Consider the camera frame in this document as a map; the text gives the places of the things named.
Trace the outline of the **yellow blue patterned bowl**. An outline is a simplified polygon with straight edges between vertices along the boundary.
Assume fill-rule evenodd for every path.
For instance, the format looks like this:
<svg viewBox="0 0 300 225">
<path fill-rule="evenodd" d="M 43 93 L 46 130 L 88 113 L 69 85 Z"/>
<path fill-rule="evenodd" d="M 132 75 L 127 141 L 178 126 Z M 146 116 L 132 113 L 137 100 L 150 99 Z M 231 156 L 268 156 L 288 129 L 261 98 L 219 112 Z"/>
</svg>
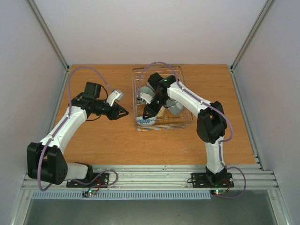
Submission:
<svg viewBox="0 0 300 225">
<path fill-rule="evenodd" d="M 165 108 L 162 106 L 159 112 L 157 113 L 157 117 L 162 117 L 165 113 Z"/>
</svg>

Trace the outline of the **blue floral white bowl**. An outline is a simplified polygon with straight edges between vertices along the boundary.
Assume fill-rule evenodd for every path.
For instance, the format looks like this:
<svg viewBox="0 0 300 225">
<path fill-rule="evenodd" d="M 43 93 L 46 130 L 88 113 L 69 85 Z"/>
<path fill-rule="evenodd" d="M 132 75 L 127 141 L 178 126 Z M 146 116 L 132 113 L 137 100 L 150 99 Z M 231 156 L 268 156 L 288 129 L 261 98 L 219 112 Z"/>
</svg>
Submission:
<svg viewBox="0 0 300 225">
<path fill-rule="evenodd" d="M 152 126 L 156 123 L 156 120 L 157 116 L 148 119 L 144 119 L 142 116 L 138 116 L 135 118 L 135 121 L 139 126 Z"/>
</svg>

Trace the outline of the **green ring patterned bowl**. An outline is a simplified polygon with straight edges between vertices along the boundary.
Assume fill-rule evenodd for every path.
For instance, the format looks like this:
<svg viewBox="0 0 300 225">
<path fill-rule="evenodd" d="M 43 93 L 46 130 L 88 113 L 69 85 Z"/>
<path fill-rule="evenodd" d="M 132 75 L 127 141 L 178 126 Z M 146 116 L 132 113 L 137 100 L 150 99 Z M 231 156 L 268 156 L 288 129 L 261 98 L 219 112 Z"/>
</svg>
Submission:
<svg viewBox="0 0 300 225">
<path fill-rule="evenodd" d="M 148 86 L 142 86 L 140 88 L 140 91 L 142 93 L 149 94 L 151 97 L 154 97 L 154 95 L 155 95 L 154 91 L 150 87 L 148 87 Z"/>
</svg>

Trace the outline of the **grey speckled bowl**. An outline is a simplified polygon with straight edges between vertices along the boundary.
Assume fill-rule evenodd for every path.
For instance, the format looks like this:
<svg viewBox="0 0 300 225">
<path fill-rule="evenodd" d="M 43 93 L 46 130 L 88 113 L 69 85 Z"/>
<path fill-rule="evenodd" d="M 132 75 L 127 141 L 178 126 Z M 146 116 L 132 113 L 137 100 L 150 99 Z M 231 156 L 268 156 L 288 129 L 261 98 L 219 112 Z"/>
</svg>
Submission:
<svg viewBox="0 0 300 225">
<path fill-rule="evenodd" d="M 168 109 L 172 115 L 179 116 L 183 110 L 183 106 L 174 104 L 174 105 L 168 107 Z"/>
</svg>

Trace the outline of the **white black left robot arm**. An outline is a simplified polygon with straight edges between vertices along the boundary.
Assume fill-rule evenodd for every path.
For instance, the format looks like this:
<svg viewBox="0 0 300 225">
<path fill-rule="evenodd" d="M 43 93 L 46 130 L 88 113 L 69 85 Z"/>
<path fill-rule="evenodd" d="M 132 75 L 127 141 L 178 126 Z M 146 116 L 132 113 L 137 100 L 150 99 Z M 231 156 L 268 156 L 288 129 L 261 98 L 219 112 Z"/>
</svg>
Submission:
<svg viewBox="0 0 300 225">
<path fill-rule="evenodd" d="M 117 120 L 129 113 L 118 104 L 124 94 L 114 90 L 105 99 L 100 99 L 102 85 L 87 82 L 84 92 L 71 102 L 53 130 L 38 143 L 27 147 L 28 176 L 38 181 L 59 185 L 65 180 L 78 180 L 84 187 L 94 182 L 92 166 L 84 163 L 67 163 L 63 153 L 77 129 L 90 115 L 106 116 Z"/>
</svg>

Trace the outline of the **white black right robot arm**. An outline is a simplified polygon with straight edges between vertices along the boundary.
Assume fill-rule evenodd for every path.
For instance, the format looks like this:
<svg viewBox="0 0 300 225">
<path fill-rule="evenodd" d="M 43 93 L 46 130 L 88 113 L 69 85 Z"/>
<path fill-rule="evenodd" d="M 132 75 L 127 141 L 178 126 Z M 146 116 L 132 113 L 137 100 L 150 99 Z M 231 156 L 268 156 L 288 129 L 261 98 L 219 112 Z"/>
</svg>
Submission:
<svg viewBox="0 0 300 225">
<path fill-rule="evenodd" d="M 143 119 L 158 115 L 167 100 L 175 100 L 188 109 L 197 119 L 196 132 L 205 143 L 207 164 L 206 180 L 210 186 L 219 185 L 227 169 L 223 160 L 223 142 L 227 122 L 220 102 L 210 102 L 188 89 L 176 75 L 163 78 L 159 73 L 152 74 L 148 83 L 154 89 L 154 96 L 139 91 L 138 100 L 144 100 Z"/>
</svg>

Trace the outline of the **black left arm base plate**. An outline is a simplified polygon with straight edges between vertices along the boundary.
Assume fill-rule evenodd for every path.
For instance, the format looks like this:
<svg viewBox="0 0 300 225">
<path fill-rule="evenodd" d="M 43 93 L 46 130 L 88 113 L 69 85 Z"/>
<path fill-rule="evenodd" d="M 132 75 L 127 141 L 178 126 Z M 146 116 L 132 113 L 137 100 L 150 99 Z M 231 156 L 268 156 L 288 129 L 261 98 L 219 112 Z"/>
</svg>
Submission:
<svg viewBox="0 0 300 225">
<path fill-rule="evenodd" d="M 68 181 L 66 184 L 67 188 L 90 188 L 92 186 L 99 186 L 108 184 L 109 181 L 109 173 L 105 172 L 100 176 L 97 176 L 98 173 L 91 173 L 88 174 L 84 179 L 82 180 L 71 180 Z"/>
</svg>

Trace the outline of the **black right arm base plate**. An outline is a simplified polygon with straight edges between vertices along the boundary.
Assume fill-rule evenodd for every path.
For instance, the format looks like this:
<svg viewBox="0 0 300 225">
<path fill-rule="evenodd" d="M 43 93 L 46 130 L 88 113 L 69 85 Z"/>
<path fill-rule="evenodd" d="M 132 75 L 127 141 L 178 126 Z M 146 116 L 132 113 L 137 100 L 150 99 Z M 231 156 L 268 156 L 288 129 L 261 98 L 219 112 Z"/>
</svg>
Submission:
<svg viewBox="0 0 300 225">
<path fill-rule="evenodd" d="M 225 176 L 218 181 L 216 184 L 212 185 L 209 183 L 206 173 L 195 172 L 191 173 L 191 178 L 189 181 L 192 183 L 193 188 L 233 188 L 234 182 L 231 173 L 226 173 Z"/>
</svg>

